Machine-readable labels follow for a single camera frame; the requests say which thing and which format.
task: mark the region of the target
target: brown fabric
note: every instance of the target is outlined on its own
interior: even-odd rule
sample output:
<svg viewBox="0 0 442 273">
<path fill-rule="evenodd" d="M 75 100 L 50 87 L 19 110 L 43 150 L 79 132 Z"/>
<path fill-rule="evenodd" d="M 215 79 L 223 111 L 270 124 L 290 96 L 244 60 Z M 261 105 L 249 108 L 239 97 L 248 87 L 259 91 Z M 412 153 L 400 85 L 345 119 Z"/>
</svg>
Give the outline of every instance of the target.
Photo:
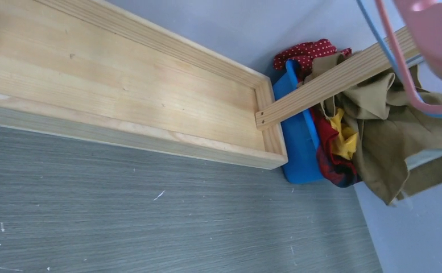
<svg viewBox="0 0 442 273">
<path fill-rule="evenodd" d="M 344 59 L 340 55 L 316 58 L 312 80 Z M 430 104 L 442 104 L 442 94 L 432 94 L 418 80 L 418 68 L 410 69 L 420 96 Z M 413 108 L 403 85 L 386 70 L 322 104 L 327 117 L 335 107 L 345 110 L 345 122 L 359 132 L 353 163 L 366 185 L 385 204 L 442 183 L 442 157 L 409 171 L 405 159 L 424 150 L 442 149 L 442 119 Z"/>
</svg>

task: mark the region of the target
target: blue bin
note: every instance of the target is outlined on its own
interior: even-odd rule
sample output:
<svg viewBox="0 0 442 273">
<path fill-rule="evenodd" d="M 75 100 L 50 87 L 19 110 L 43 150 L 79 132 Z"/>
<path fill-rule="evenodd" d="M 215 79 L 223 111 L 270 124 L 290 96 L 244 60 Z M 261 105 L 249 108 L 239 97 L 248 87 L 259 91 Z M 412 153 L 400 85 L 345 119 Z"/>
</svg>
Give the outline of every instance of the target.
<svg viewBox="0 0 442 273">
<path fill-rule="evenodd" d="M 286 62 L 286 74 L 272 88 L 276 100 L 296 89 L 297 65 L 295 61 Z M 308 184 L 324 179 L 316 160 L 320 139 L 309 110 L 281 122 L 281 127 L 289 160 L 282 167 L 286 179 L 292 184 Z"/>
</svg>

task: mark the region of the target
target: red fabric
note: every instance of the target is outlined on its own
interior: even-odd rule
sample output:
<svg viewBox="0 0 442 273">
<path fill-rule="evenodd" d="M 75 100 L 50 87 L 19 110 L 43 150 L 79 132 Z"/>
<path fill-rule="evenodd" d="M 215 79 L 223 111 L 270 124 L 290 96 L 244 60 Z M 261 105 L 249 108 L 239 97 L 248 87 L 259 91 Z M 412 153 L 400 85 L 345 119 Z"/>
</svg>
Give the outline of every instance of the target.
<svg viewBox="0 0 442 273">
<path fill-rule="evenodd" d="M 309 112 L 320 138 L 320 147 L 317 150 L 316 159 L 323 177 L 342 188 L 359 182 L 360 178 L 353 162 L 332 153 L 332 143 L 338 136 L 338 131 L 331 127 L 329 121 L 318 110 L 310 108 Z"/>
<path fill-rule="evenodd" d="M 277 54 L 274 57 L 273 66 L 276 70 L 283 70 L 287 60 L 295 60 L 300 65 L 298 76 L 301 80 L 304 80 L 306 76 L 311 74 L 311 66 L 314 58 L 332 55 L 336 52 L 341 52 L 344 55 L 351 55 L 352 49 L 346 48 L 341 51 L 337 51 L 336 47 L 334 47 L 328 39 L 321 39 L 317 42 L 297 44 Z"/>
</svg>

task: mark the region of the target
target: wood grain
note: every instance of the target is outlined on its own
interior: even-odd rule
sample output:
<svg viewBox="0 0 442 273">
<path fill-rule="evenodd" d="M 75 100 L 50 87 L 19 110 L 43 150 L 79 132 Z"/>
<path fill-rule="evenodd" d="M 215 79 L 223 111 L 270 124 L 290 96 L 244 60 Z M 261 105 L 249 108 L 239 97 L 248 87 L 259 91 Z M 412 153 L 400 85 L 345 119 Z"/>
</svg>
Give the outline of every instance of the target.
<svg viewBox="0 0 442 273">
<path fill-rule="evenodd" d="M 55 3 L 82 10 L 76 4 L 90 2 L 98 9 L 81 13 L 104 16 L 111 8 L 97 1 Z M 285 154 L 275 152 L 282 152 L 282 133 L 272 131 L 266 135 L 256 128 L 254 113 L 258 103 L 254 88 L 237 81 L 239 78 L 206 70 L 195 59 L 192 64 L 177 58 L 185 56 L 184 47 L 198 50 L 191 43 L 142 19 L 134 20 L 133 15 L 121 13 L 118 8 L 110 13 L 116 20 L 125 15 L 125 21 L 118 22 L 119 29 L 133 21 L 145 23 L 146 32 L 137 36 L 150 38 L 140 42 L 170 43 L 169 39 L 177 39 L 170 46 L 178 54 L 164 53 L 165 48 L 160 45 L 160 50 L 154 49 L 156 44 L 141 44 L 40 2 L 0 0 L 0 96 L 5 96 L 0 99 L 0 107 L 15 110 L 17 115 L 40 115 L 37 120 L 80 122 L 97 131 L 104 128 L 123 134 L 124 129 L 112 125 L 123 124 L 136 128 L 129 131 L 130 138 L 139 135 L 148 139 L 125 144 L 121 137 L 109 132 L 107 140 L 98 138 L 100 142 L 253 167 L 259 164 L 260 168 L 275 168 L 286 162 Z M 259 82 L 268 82 L 266 76 L 251 75 Z M 17 117 L 17 122 L 20 120 L 25 117 Z M 5 120 L 4 126 L 14 126 L 8 122 L 11 120 Z M 45 133 L 63 130 L 61 135 L 80 137 L 59 126 L 48 126 Z M 42 131 L 30 123 L 24 129 L 33 127 Z M 155 137 L 159 137 L 158 143 L 154 143 Z M 84 139 L 95 141 L 95 136 Z M 177 146 L 166 141 L 174 141 Z M 266 142 L 276 147 L 266 148 Z M 230 152 L 234 152 L 232 160 L 228 158 Z"/>
<path fill-rule="evenodd" d="M 396 37 L 406 59 L 419 54 L 406 27 L 398 30 Z M 381 47 L 376 43 L 277 100 L 265 108 L 263 114 L 258 111 L 257 128 L 269 128 L 390 67 Z"/>
<path fill-rule="evenodd" d="M 224 78 L 256 87 L 267 77 L 103 0 L 36 0 L 70 16 L 184 60 Z"/>
<path fill-rule="evenodd" d="M 256 98 L 258 101 L 259 110 L 263 110 L 271 105 L 274 100 L 274 93 L 272 91 L 271 81 L 265 81 L 256 88 Z M 283 130 L 281 124 L 269 127 L 263 131 L 263 138 L 265 141 L 265 149 L 267 152 L 272 152 L 278 155 L 284 155 L 286 162 L 288 162 L 288 153 L 284 143 Z"/>
</svg>

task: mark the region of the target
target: pile of clothes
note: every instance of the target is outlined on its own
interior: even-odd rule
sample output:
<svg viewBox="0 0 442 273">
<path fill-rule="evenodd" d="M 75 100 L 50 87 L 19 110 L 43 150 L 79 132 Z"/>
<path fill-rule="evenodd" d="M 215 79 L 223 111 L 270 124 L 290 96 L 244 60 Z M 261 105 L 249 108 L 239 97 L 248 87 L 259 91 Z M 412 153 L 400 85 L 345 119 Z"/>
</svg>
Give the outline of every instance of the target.
<svg viewBox="0 0 442 273">
<path fill-rule="evenodd" d="M 306 84 L 352 55 L 327 39 L 303 43 L 277 54 L 275 69 L 295 60 L 299 85 Z M 424 90 L 418 68 L 410 68 L 422 99 L 442 104 L 442 94 Z M 317 160 L 323 176 L 338 187 L 359 181 L 386 204 L 442 183 L 442 119 L 412 107 L 403 85 L 388 69 L 310 108 L 320 147 Z M 431 152 L 429 161 L 409 159 Z"/>
</svg>

